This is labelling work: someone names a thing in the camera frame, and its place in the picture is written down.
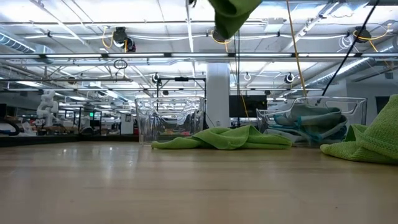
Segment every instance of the wooden tabletop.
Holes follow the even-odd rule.
[[[0,223],[397,223],[398,167],[319,149],[0,149]]]

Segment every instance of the black monitor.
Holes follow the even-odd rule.
[[[256,118],[256,109],[266,110],[267,109],[267,96],[266,95],[253,95],[243,96],[244,104],[248,111],[250,118]],[[246,112],[244,110],[242,96],[229,96],[229,117],[230,118],[246,118]]]

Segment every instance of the clear plastic bin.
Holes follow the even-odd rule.
[[[294,146],[318,147],[344,140],[351,124],[365,125],[366,104],[365,98],[301,97],[257,110],[257,125],[262,133],[290,138]]]
[[[203,130],[202,97],[139,98],[136,110],[141,144],[192,136]]]

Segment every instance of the teal cloth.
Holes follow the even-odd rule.
[[[298,134],[304,139],[321,142],[324,139],[343,140],[347,118],[339,108],[320,108],[307,104],[292,107],[289,116],[275,115],[272,129]]]
[[[392,95],[388,104],[367,127],[353,124],[344,142],[321,145],[323,153],[341,159],[381,164],[398,164],[398,95]]]
[[[231,38],[249,18],[261,0],[209,0],[215,10],[217,31],[225,39]]]
[[[210,128],[192,137],[153,142],[151,146],[157,149],[288,149],[292,142],[276,134],[261,134],[249,125],[236,129]]]

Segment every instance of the green towel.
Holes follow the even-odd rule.
[[[243,126],[236,129],[210,128],[192,137],[153,142],[151,146],[157,149],[287,149],[292,142],[276,134],[261,134],[253,126]]]
[[[344,142],[322,145],[323,153],[351,161],[398,164],[398,95],[367,127],[353,124]]]
[[[216,27],[225,39],[231,38],[249,18],[261,0],[209,0],[216,16]]]

